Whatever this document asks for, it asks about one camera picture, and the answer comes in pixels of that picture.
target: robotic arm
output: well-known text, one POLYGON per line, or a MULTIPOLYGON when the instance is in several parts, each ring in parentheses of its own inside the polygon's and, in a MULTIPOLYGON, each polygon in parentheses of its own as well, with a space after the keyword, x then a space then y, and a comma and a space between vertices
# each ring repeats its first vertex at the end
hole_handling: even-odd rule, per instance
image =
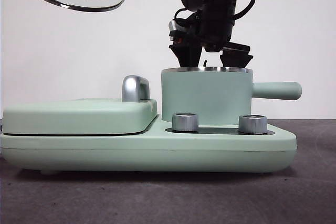
POLYGON ((225 67, 244 68, 253 59, 250 47, 230 42, 235 20, 243 17, 254 5, 235 14, 237 0, 182 0, 185 8, 179 9, 169 23, 173 44, 169 46, 181 67, 197 67, 202 48, 207 52, 220 52, 225 67), (179 12, 194 12, 187 19, 178 18, 179 12))

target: chrome lid handle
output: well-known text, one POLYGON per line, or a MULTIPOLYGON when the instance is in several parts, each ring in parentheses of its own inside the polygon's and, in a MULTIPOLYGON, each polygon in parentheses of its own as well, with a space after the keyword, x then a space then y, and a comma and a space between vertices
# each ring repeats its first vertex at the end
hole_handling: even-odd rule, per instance
POLYGON ((150 99, 149 82, 140 76, 126 76, 122 83, 122 102, 140 102, 150 99))

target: silver knob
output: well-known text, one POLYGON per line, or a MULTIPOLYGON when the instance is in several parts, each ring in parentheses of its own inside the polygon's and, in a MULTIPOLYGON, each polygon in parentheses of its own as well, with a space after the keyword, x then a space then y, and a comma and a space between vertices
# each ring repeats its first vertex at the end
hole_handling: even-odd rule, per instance
POLYGON ((266 134, 267 118, 262 115, 241 115, 239 131, 247 134, 266 134))
POLYGON ((191 113, 173 114, 172 129, 174 131, 198 131, 198 115, 191 113))

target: mint green cooking appliance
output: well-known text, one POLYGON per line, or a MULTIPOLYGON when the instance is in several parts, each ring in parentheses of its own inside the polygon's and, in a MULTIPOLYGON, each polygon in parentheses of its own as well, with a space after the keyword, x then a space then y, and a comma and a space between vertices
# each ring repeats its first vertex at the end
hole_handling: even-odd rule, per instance
POLYGON ((3 117, 1 152, 10 163, 44 174, 61 170, 265 173, 284 169, 292 162, 297 149, 294 134, 272 125, 267 126, 266 134, 244 134, 239 131, 238 119, 250 112, 253 94, 295 99, 301 93, 299 84, 252 84, 252 71, 248 69, 181 68, 163 70, 162 87, 165 118, 157 115, 148 81, 138 76, 125 78, 121 99, 8 107, 3 117), (233 92, 222 82, 226 78, 229 83, 245 84, 244 92, 233 92), (217 79, 221 90, 209 84, 204 88, 217 79), (211 107, 199 109, 192 101, 196 90, 188 87, 190 80, 199 81, 200 86, 194 87, 197 90, 216 90, 211 96, 215 99, 203 99, 224 108, 212 110, 212 114, 208 111, 211 107), (180 83, 188 88, 183 89, 180 83), (236 99, 225 96, 222 90, 233 92, 236 99), (165 104, 174 99, 177 103, 188 99, 191 105, 185 109, 185 103, 181 103, 180 110, 174 110, 165 104), (225 116, 229 103, 237 108, 230 110, 229 117, 235 117, 232 120, 225 116), (198 113, 199 132, 174 131, 171 118, 176 112, 198 113), (213 117, 226 123, 215 124, 217 119, 213 117))
MULTIPOLYGON (((45 0, 83 12, 105 12, 124 0, 45 0)), ((62 170, 267 173, 296 154, 296 136, 251 115, 251 99, 296 100, 296 82, 253 83, 250 47, 232 43, 236 0, 182 0, 169 23, 180 68, 162 71, 162 115, 150 84, 127 76, 115 99, 19 104, 5 108, 1 154, 13 165, 62 170), (181 11, 191 15, 179 18, 181 11), (203 48, 222 52, 225 67, 198 67, 203 48)), ((146 38, 150 48, 152 41, 146 38)))

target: white wall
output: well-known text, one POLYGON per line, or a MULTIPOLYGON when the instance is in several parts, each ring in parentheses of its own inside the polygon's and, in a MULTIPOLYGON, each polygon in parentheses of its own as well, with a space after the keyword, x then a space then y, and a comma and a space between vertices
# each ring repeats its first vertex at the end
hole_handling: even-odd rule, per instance
MULTIPOLYGON (((249 0, 239 0, 238 10, 249 0)), ((149 79, 161 101, 160 72, 177 67, 168 22, 180 0, 126 0, 82 13, 42 0, 2 0, 2 108, 15 103, 121 97, 128 74, 149 79)), ((299 101, 254 99, 269 118, 336 118, 336 0, 257 0, 236 23, 233 42, 251 45, 255 81, 298 81, 299 101)), ((219 54, 201 62, 219 66, 219 54)))

